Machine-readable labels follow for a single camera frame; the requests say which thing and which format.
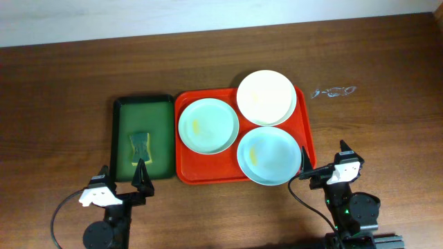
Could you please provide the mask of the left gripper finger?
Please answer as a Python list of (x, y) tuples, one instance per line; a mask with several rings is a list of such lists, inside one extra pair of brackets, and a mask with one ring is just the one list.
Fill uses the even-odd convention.
[(96, 176), (93, 176), (90, 180), (91, 189), (109, 190), (110, 192), (116, 191), (116, 184), (110, 177), (109, 167), (104, 165)]
[(154, 196), (154, 186), (147, 173), (147, 168), (143, 159), (138, 161), (132, 179), (132, 186), (134, 186), (143, 196)]

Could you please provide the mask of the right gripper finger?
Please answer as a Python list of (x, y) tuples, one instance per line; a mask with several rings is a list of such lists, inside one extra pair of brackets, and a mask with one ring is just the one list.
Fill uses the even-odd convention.
[(300, 173), (311, 172), (313, 170), (313, 167), (309, 159), (307, 150), (304, 147), (302, 147), (301, 152), (302, 152), (302, 160), (300, 164)]
[(358, 155), (350, 146), (344, 141), (340, 140), (341, 151), (338, 153), (337, 162), (339, 164), (358, 162), (363, 164), (363, 158)]

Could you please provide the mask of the yellow green scrub sponge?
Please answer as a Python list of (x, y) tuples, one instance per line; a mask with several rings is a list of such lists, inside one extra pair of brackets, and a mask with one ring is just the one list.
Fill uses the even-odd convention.
[(152, 163), (150, 134), (134, 133), (129, 136), (129, 139), (133, 149), (132, 165), (137, 166), (140, 159), (144, 160), (145, 164)]

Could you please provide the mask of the light blue plate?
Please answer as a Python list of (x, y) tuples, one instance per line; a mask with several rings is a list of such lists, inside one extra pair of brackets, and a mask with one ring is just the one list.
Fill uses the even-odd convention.
[(240, 140), (237, 162), (253, 182), (275, 186), (286, 183), (301, 166), (301, 149), (295, 138), (276, 127), (252, 129)]

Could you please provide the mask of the mint green plate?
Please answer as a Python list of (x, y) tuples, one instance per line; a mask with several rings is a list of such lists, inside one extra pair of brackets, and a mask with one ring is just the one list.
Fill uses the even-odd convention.
[(181, 113), (178, 132), (184, 145), (203, 155), (227, 150), (239, 133), (239, 118), (222, 100), (204, 98), (189, 104)]

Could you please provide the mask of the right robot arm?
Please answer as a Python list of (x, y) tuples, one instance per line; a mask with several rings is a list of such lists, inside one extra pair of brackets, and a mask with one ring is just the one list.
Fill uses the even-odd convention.
[(332, 220), (327, 221), (333, 232), (326, 234), (309, 248), (376, 248), (373, 232), (378, 229), (377, 218), (381, 201), (365, 192), (353, 192), (350, 184), (360, 177), (364, 159), (344, 140), (334, 161), (314, 169), (305, 149), (302, 149), (300, 180), (309, 180), (311, 190), (322, 189)]

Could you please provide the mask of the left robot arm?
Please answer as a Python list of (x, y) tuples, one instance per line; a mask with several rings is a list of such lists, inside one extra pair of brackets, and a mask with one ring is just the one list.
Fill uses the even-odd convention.
[(91, 178), (79, 202), (84, 207), (93, 204), (103, 208), (105, 215), (103, 220), (93, 222), (84, 231), (82, 241), (85, 248), (128, 249), (132, 208), (145, 205), (146, 198), (154, 196), (154, 186), (143, 159), (138, 161), (132, 186), (136, 188), (135, 192), (117, 194), (116, 184), (106, 165)]

